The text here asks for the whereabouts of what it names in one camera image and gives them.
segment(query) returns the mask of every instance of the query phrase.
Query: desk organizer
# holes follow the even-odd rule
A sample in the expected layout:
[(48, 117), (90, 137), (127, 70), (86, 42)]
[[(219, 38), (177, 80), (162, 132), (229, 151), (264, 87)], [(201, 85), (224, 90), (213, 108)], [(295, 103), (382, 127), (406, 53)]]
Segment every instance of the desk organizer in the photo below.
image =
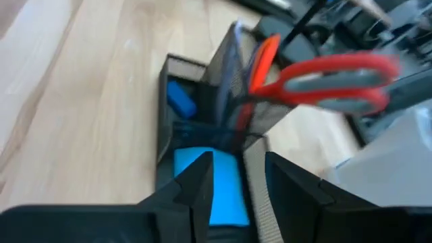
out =
[[(176, 149), (212, 147), (236, 157), (242, 181), (243, 199), (250, 225), (248, 227), (210, 227), (209, 239), (227, 237), (236, 242), (274, 242), (280, 238), (279, 228), (271, 208), (265, 182), (265, 152), (269, 150), (263, 136), (282, 119), (291, 107), (258, 100), (248, 94), (244, 70), (258, 41), (254, 34), (241, 31), (237, 52), (240, 58), (232, 66), (233, 78), (227, 95), (227, 105), (221, 123), (216, 118), (215, 103), (223, 76), (224, 55), (233, 48), (232, 25), (209, 65), (169, 54), (159, 75), (159, 114), (157, 142), (157, 189), (173, 179)], [(192, 99), (197, 112), (183, 119), (167, 103), (167, 83), (176, 81)], [(252, 115), (243, 129), (230, 126), (230, 119), (241, 106), (252, 105)]]

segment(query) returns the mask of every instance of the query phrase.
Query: blue block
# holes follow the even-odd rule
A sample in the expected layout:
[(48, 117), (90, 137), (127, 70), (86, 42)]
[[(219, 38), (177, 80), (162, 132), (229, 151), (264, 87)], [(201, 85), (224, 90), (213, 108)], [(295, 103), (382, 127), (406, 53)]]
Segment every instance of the blue block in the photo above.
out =
[(168, 104), (178, 113), (182, 118), (188, 119), (195, 115), (196, 105), (194, 101), (183, 91), (182, 87), (175, 82), (171, 81), (167, 84), (167, 99)]
[(213, 204), (210, 226), (248, 226), (237, 161), (233, 155), (213, 148), (181, 148), (174, 151), (174, 176), (177, 176), (206, 151), (213, 152)]

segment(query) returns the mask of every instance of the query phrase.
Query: wooden surface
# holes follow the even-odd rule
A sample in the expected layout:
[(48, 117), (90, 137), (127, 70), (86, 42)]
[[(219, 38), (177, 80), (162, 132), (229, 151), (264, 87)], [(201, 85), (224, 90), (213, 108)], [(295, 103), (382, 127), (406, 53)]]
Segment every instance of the wooden surface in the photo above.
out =
[[(10, 13), (0, 18), (2, 210), (150, 195), (165, 55), (208, 62), (234, 20), (260, 18), (222, 0), (3, 0), (0, 8)], [(269, 137), (314, 173), (357, 149), (339, 115), (310, 107)]]

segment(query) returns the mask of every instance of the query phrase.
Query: blue sticky notes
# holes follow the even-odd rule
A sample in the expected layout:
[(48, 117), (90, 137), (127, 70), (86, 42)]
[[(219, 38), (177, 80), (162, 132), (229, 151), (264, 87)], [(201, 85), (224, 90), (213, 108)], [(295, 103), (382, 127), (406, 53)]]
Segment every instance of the blue sticky notes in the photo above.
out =
[(168, 82), (167, 99), (169, 105), (179, 116), (188, 119), (195, 115), (196, 105), (194, 101), (189, 98), (177, 82)]
[(210, 226), (248, 226), (240, 172), (236, 158), (213, 148), (181, 148), (174, 151), (174, 176), (177, 176), (204, 152), (213, 152), (213, 204)]

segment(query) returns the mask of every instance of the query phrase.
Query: red scissors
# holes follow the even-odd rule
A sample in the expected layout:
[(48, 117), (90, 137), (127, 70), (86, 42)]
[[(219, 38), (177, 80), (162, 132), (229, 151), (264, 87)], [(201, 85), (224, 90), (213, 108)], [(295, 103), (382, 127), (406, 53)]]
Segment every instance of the red scissors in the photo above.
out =
[[(256, 61), (272, 59), (275, 52), (267, 51)], [(267, 65), (261, 68), (268, 72)], [(365, 70), (352, 73), (349, 71)], [(319, 57), (292, 64), (283, 69), (275, 83), (263, 86), (265, 76), (251, 77), (250, 95), (268, 98), (287, 105), (314, 105), (342, 113), (364, 115), (383, 110), (389, 97), (381, 87), (398, 76), (395, 60), (372, 53), (352, 53)], [(342, 72), (311, 80), (295, 80), (308, 74)], [(252, 115), (252, 105), (242, 108), (237, 129), (244, 129)]]

